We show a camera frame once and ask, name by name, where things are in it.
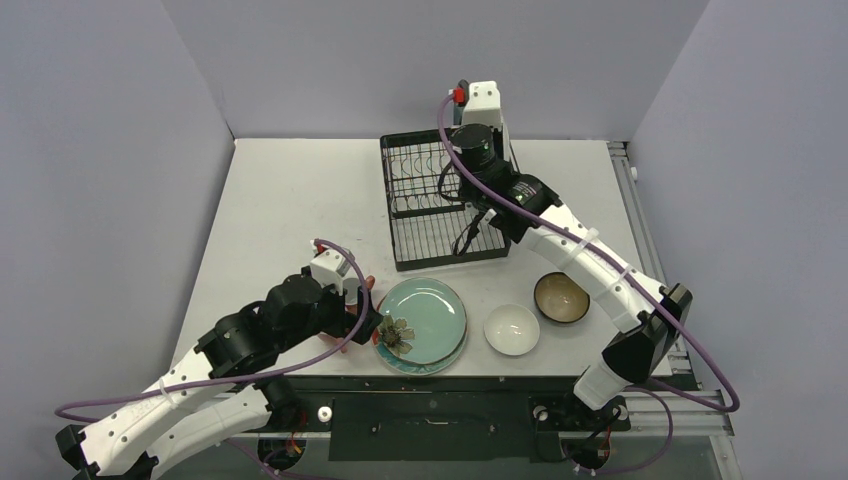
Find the black wire dish rack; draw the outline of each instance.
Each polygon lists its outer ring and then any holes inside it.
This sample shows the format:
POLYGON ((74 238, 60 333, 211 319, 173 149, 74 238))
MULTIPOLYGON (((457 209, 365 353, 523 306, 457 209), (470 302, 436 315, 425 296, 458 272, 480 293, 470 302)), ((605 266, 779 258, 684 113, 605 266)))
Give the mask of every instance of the black wire dish rack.
MULTIPOLYGON (((453 254, 457 239, 467 235, 474 212, 464 203, 447 200, 439 194, 439 175, 450 164, 450 157, 439 139, 438 130, 386 135, 380 138, 380 147, 389 229, 398 271, 488 260, 509 254, 510 240, 489 225, 480 228, 463 255, 453 254)), ((518 170, 514 155, 512 164, 518 170)), ((441 193, 455 197, 458 189, 459 176, 449 169, 441 193)))

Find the teal plate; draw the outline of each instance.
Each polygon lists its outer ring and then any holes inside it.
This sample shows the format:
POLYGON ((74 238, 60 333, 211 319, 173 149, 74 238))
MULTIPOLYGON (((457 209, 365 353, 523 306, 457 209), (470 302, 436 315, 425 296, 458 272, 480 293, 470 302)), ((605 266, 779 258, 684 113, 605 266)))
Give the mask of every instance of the teal plate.
POLYGON ((404 375, 411 376, 423 376, 423 375, 432 375, 437 372, 441 372, 442 370, 448 368, 456 359, 459 357, 459 354, 462 353, 462 349, 465 347, 465 343, 468 341, 468 334, 462 337, 462 341, 457 345, 456 350, 453 351, 450 355, 442 360, 431 363, 430 365, 415 365, 413 363, 407 363, 403 360, 397 358, 392 355, 388 348, 383 345, 383 342, 379 340, 379 336, 377 332, 374 332, 374 335, 371 336, 371 342, 376 347, 377 354, 380 358, 386 362, 386 365, 389 366, 392 370, 396 370, 404 375))
POLYGON ((411 278, 395 285, 379 311, 386 316, 377 329, 380 343, 406 363, 439 362, 465 337, 462 301, 450 287, 432 278, 411 278))

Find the black cylinder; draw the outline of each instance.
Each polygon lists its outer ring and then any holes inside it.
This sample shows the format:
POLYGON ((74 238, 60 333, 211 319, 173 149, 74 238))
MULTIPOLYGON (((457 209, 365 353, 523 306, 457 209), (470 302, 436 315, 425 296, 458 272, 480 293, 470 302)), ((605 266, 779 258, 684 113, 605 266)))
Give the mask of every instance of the black cylinder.
POLYGON ((475 175, 495 163, 493 142, 492 130, 480 123, 463 125, 451 135, 451 144, 460 150, 462 164, 475 175))

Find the white bowl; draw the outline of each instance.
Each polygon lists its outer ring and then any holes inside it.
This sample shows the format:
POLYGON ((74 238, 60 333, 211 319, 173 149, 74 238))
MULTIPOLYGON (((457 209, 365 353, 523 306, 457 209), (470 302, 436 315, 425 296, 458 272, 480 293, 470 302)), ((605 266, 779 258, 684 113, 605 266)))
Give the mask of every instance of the white bowl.
POLYGON ((524 355, 539 341, 539 321, 521 305, 501 305, 489 314, 483 333, 495 350, 505 355, 524 355))

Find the flower pattern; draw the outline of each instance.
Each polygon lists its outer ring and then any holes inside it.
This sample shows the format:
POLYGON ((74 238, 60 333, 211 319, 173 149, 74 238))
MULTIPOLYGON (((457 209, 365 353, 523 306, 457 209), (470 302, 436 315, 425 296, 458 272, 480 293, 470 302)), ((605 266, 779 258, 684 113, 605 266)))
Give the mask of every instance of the flower pattern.
POLYGON ((393 355, 400 357, 412 350, 412 345, 404 340, 414 340, 415 331, 407 328, 406 319, 398 318, 394 320, 391 315, 386 315, 377 327, 377 332, 380 334, 380 340, 383 342, 383 345, 393 355))

